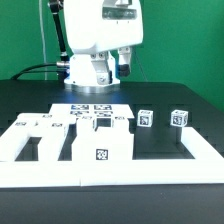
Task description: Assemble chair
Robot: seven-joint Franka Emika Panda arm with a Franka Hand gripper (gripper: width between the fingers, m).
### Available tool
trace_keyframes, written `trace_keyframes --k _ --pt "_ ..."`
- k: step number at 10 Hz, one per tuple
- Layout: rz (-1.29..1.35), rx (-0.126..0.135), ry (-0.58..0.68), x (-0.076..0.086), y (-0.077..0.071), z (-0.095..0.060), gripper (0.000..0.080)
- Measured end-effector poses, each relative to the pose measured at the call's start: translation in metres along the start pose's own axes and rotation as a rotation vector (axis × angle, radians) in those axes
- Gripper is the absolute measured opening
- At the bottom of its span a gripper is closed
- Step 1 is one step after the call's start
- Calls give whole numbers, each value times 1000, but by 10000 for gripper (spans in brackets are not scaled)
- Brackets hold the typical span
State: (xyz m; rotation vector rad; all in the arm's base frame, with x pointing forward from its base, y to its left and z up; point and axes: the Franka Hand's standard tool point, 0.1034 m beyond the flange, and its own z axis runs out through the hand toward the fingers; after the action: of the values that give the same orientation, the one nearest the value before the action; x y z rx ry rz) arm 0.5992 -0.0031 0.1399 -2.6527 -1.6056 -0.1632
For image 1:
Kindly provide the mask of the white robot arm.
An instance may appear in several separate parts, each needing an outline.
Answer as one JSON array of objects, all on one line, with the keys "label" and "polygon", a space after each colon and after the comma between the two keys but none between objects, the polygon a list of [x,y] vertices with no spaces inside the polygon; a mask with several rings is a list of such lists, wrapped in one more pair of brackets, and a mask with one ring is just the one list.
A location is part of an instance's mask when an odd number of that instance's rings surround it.
[{"label": "white robot arm", "polygon": [[140,0],[64,0],[66,35],[73,56],[65,87],[103,93],[130,74],[132,48],[143,41]]}]

